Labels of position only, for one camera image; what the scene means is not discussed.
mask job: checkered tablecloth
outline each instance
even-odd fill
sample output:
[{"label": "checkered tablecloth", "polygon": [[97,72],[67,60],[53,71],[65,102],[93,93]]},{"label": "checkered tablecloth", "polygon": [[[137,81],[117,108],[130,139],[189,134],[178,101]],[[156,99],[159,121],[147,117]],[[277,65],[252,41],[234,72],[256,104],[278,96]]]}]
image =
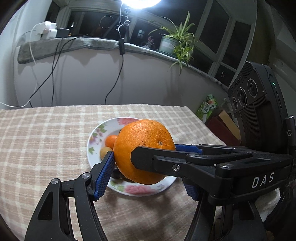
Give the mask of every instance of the checkered tablecloth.
[{"label": "checkered tablecloth", "polygon": [[[88,137],[99,123],[114,117],[157,120],[175,143],[223,145],[187,107],[131,104],[0,110],[0,213],[20,240],[51,179],[71,180],[90,171]],[[196,205],[179,179],[149,197],[124,196],[107,188],[95,203],[109,241],[183,240]],[[70,213],[75,238],[82,240],[73,199]]]}]

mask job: blue gripper pad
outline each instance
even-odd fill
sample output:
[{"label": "blue gripper pad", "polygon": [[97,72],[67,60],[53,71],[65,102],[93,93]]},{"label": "blue gripper pad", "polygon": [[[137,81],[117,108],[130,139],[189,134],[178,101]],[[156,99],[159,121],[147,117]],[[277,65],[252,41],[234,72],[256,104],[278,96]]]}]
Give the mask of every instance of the blue gripper pad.
[{"label": "blue gripper pad", "polygon": [[[177,151],[185,151],[185,152],[195,152],[198,154],[202,154],[202,150],[200,150],[197,146],[195,145],[175,145]],[[192,197],[194,201],[198,201],[198,186],[193,186],[193,185],[188,185],[184,184],[186,192],[188,196]]]},{"label": "blue gripper pad", "polygon": [[198,149],[198,147],[195,145],[175,144],[175,147],[177,151],[196,152],[202,154],[202,150]]},{"label": "blue gripper pad", "polygon": [[198,186],[184,184],[188,196],[192,197],[194,201],[198,201]]},{"label": "blue gripper pad", "polygon": [[115,160],[114,160],[114,153],[112,152],[112,154],[109,156],[108,160],[106,161],[104,167],[102,168],[100,175],[96,179],[96,191],[94,193],[95,201],[97,201],[101,196],[104,195],[107,184],[113,172],[114,166],[115,166]]}]

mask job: tangerine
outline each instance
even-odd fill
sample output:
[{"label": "tangerine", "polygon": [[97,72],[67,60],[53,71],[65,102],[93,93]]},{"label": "tangerine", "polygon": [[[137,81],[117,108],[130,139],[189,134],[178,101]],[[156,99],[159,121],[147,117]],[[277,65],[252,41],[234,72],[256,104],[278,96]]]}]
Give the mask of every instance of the tangerine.
[{"label": "tangerine", "polygon": [[114,146],[114,142],[117,138],[117,135],[110,135],[106,138],[105,140],[105,146],[110,147],[111,149],[113,149]]},{"label": "tangerine", "polygon": [[136,169],[131,162],[131,152],[138,146],[175,150],[175,144],[168,130],[154,120],[138,120],[122,128],[114,143],[114,158],[120,172],[128,179],[151,185],[166,176]]}]

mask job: light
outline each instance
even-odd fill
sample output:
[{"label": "light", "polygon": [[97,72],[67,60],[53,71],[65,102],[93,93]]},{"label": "light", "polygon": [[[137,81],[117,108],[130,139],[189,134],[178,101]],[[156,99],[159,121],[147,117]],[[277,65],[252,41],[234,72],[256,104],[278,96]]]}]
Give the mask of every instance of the light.
[{"label": "light", "polygon": [[152,7],[158,4],[161,0],[122,0],[123,3],[131,8],[142,9],[146,7]]}]

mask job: white plate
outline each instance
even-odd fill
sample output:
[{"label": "white plate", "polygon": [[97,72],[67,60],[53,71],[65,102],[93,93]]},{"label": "white plate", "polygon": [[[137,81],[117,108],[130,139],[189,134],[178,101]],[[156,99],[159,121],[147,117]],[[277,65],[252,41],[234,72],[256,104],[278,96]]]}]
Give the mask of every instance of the white plate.
[{"label": "white plate", "polygon": [[[106,138],[109,135],[118,135],[124,126],[137,120],[139,119],[131,117],[113,118],[102,122],[92,131],[87,141],[86,148],[87,158],[91,168],[93,168],[95,164],[102,162],[99,153],[100,149],[105,146]],[[176,177],[167,176],[159,183],[143,185],[110,178],[108,187],[128,196],[150,196],[165,190],[172,185],[175,180]]]}]

